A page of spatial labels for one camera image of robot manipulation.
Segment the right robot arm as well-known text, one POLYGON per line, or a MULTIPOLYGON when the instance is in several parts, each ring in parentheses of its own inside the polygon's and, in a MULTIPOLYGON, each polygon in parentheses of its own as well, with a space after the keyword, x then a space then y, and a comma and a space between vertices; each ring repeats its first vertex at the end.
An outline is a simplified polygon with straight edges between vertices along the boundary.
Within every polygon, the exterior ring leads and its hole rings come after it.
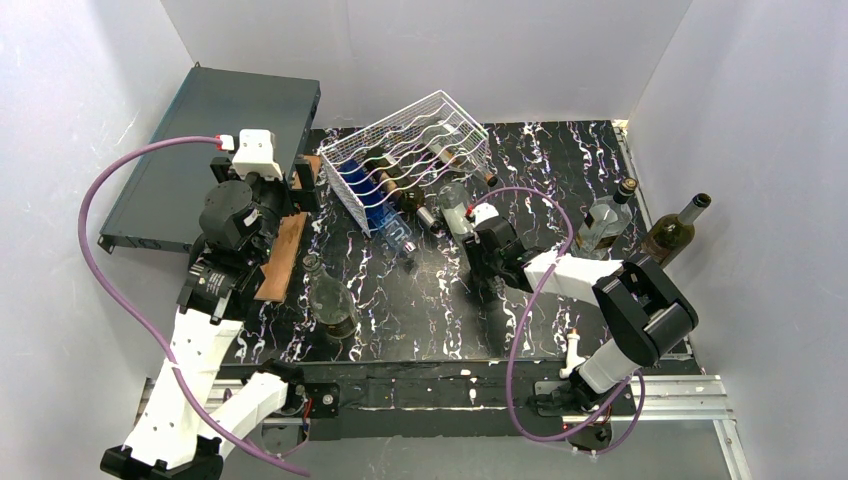
POLYGON ((609 409, 631 379, 644 378, 642 368, 656 364, 698 325, 694 307, 647 254, 637 253, 624 261, 578 258, 563 250, 526 247, 512 224, 499 214, 485 218, 466 211, 460 218, 470 228, 462 245, 473 273, 485 279, 498 277, 531 295, 515 328, 505 380, 510 421, 528 440, 556 442, 582 432, 609 409), (543 293, 596 306, 611 336, 582 363, 567 366, 556 389, 529 397, 535 408, 588 415, 576 426, 546 438, 521 424, 513 393, 518 346, 543 293))

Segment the dark green wine bottle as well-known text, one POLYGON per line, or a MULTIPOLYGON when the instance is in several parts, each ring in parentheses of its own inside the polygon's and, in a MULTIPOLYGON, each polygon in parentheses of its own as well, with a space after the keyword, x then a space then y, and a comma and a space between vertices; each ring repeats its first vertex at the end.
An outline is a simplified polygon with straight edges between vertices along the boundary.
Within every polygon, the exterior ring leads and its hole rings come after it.
POLYGON ((414 214, 422 226, 433 234, 441 230, 441 222, 426 206, 425 194, 382 147, 374 147, 365 153, 363 168, 375 185, 405 213, 414 214))

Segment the clear short bottle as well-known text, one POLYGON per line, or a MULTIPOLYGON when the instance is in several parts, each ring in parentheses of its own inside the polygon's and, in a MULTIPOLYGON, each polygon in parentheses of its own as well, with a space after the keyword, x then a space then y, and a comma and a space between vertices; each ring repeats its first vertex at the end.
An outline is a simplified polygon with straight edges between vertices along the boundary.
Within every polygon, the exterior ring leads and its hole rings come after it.
POLYGON ((450 182, 438 192, 437 203, 454 241, 461 244, 473 235, 473 226, 467 218, 470 195, 464 185, 450 182))

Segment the blue glass bottle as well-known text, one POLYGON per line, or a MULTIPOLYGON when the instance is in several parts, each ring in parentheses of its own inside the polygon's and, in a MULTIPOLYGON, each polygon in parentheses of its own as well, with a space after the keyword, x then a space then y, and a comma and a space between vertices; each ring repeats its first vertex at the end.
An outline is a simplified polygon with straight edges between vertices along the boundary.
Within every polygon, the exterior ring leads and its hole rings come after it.
POLYGON ((417 252, 410 226, 396 212, 392 202, 378 189, 364 167, 346 160, 338 167, 344 186, 337 194, 363 232, 379 233, 399 255, 411 259, 417 252))

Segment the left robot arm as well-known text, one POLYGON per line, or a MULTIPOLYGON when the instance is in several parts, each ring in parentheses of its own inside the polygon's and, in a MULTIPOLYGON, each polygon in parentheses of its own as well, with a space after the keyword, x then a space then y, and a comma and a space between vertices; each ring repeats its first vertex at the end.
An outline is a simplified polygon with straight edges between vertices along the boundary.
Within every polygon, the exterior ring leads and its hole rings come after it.
POLYGON ((227 158, 211 168, 216 183, 204 198, 160 373, 128 437, 100 462, 119 479, 217 479, 229 454, 265 419, 305 418, 312 406, 301 368, 268 360, 219 407, 205 407, 265 282, 283 220, 317 206, 313 161, 297 159, 294 179, 227 158))

